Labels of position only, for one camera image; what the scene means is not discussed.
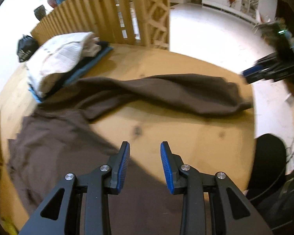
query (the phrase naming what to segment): brown cloth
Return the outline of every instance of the brown cloth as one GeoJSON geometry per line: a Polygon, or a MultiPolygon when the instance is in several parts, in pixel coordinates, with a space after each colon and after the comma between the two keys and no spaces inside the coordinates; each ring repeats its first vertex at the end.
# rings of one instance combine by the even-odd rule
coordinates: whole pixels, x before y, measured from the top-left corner
{"type": "MultiPolygon", "coordinates": [[[[39,104],[24,118],[17,139],[9,141],[8,171],[29,214],[65,174],[89,173],[118,151],[88,124],[137,99],[207,117],[251,107],[240,97],[236,84],[219,77],[176,74],[129,81],[80,79],[39,104]]],[[[181,195],[170,195],[165,184],[131,160],[121,194],[109,196],[112,233],[178,234],[181,207],[181,195]]]]}

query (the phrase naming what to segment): black device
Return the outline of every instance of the black device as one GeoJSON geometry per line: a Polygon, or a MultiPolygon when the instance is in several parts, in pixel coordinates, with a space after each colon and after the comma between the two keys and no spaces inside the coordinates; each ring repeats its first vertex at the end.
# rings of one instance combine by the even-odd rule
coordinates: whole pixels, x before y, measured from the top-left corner
{"type": "Polygon", "coordinates": [[[287,30],[281,29],[279,23],[268,22],[256,26],[276,52],[255,62],[255,65],[242,72],[248,84],[258,80],[274,82],[290,79],[294,82],[294,51],[286,38],[287,30]]]}
{"type": "Polygon", "coordinates": [[[180,235],[205,235],[204,192],[209,194],[212,235],[272,235],[261,215],[224,173],[200,173],[161,144],[161,160],[168,189],[183,194],[180,235]]]}
{"type": "Polygon", "coordinates": [[[29,60],[38,48],[38,42],[33,37],[29,35],[23,35],[17,44],[16,54],[18,56],[18,61],[25,62],[29,60]]]}

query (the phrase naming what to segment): round wooden table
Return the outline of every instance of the round wooden table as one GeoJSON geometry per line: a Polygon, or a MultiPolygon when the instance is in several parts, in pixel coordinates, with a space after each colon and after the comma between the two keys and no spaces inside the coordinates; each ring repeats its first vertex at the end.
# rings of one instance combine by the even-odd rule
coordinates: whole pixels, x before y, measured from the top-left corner
{"type": "MultiPolygon", "coordinates": [[[[252,100],[250,85],[239,75],[213,64],[159,49],[117,44],[113,47],[86,77],[131,80],[177,73],[220,76],[237,83],[241,95],[252,100]]],[[[23,117],[36,106],[26,80],[26,70],[20,66],[0,95],[0,136],[5,163],[9,159],[8,139],[16,138],[23,117]]],[[[253,109],[230,117],[207,119],[134,101],[95,121],[91,127],[116,147],[122,141],[129,141],[131,157],[163,183],[160,143],[168,141],[172,152],[181,155],[184,163],[204,173],[224,171],[241,190],[247,186],[255,151],[253,109]],[[137,127],[140,135],[135,133],[137,127]]],[[[0,214],[11,219],[19,229],[28,219],[5,168],[0,214]]]]}

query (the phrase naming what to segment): wooden fence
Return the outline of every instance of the wooden fence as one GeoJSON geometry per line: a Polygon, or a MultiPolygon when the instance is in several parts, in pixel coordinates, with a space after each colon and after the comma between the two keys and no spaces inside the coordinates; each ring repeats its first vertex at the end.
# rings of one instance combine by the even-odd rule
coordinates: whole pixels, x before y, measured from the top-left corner
{"type": "Polygon", "coordinates": [[[40,45],[59,34],[93,31],[110,43],[168,49],[169,14],[169,0],[66,0],[31,34],[40,45]]]}

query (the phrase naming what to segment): blue gripper pad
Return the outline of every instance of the blue gripper pad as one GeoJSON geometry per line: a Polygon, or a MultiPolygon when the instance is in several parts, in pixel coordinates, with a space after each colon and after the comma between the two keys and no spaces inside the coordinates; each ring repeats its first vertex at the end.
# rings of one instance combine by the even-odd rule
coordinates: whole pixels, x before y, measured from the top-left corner
{"type": "Polygon", "coordinates": [[[179,175],[179,167],[183,165],[181,157],[179,155],[172,154],[167,141],[162,142],[160,145],[160,156],[165,174],[165,180],[170,193],[184,193],[187,181],[179,175]]]}
{"type": "Polygon", "coordinates": [[[168,154],[169,155],[172,154],[170,148],[166,149],[164,144],[161,143],[161,145],[160,145],[160,156],[161,156],[163,171],[165,173],[165,180],[166,180],[166,183],[167,183],[167,187],[170,190],[170,193],[173,194],[173,192],[174,192],[173,175],[172,175],[171,166],[170,166],[170,163],[169,163],[169,160],[168,160],[168,154]]]}
{"type": "Polygon", "coordinates": [[[127,141],[123,141],[119,153],[109,158],[107,164],[112,168],[111,177],[104,182],[109,194],[119,194],[121,192],[129,165],[129,157],[130,145],[127,141]]]}
{"type": "Polygon", "coordinates": [[[251,74],[253,74],[253,73],[255,73],[255,72],[259,72],[259,71],[261,71],[261,70],[263,70],[263,69],[264,69],[264,68],[263,68],[263,66],[261,66],[261,65],[254,65],[253,67],[248,68],[248,69],[245,70],[245,71],[242,71],[242,74],[243,74],[244,77],[248,77],[249,75],[251,75],[251,74]]]}
{"type": "Polygon", "coordinates": [[[118,183],[117,183],[117,191],[120,193],[120,191],[123,189],[124,181],[125,181],[125,175],[127,171],[127,167],[129,165],[129,155],[130,155],[130,147],[129,143],[126,143],[121,164],[118,170],[118,183]]]}

